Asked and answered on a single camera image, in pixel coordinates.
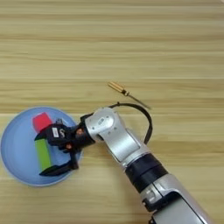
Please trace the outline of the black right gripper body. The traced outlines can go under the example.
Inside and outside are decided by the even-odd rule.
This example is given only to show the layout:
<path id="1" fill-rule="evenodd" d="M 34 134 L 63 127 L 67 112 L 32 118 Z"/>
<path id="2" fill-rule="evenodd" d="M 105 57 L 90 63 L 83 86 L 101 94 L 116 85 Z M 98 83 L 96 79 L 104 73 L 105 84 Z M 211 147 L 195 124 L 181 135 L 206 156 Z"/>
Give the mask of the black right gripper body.
<path id="1" fill-rule="evenodd" d="M 65 153 L 73 152 L 78 153 L 83 148 L 94 144 L 95 140 L 89 135 L 85 120 L 88 118 L 84 115 L 80 119 L 80 123 L 73 126 L 62 128 L 61 134 L 63 138 L 59 143 L 59 149 L 63 150 Z"/>

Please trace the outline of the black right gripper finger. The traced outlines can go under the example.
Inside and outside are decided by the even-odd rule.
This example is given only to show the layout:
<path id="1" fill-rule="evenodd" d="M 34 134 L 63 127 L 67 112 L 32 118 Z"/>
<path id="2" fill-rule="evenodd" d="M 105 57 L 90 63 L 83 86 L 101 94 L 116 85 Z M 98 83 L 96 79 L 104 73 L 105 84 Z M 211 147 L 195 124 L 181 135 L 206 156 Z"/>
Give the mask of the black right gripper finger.
<path id="1" fill-rule="evenodd" d="M 53 165 L 43 170 L 39 175 L 45 177 L 54 177 L 65 174 L 67 172 L 77 170 L 79 168 L 74 152 L 70 152 L 70 160 L 62 165 Z"/>
<path id="2" fill-rule="evenodd" d="M 36 135 L 35 141 L 40 139 L 49 140 L 50 138 L 51 138 L 51 131 L 49 129 L 43 129 Z"/>

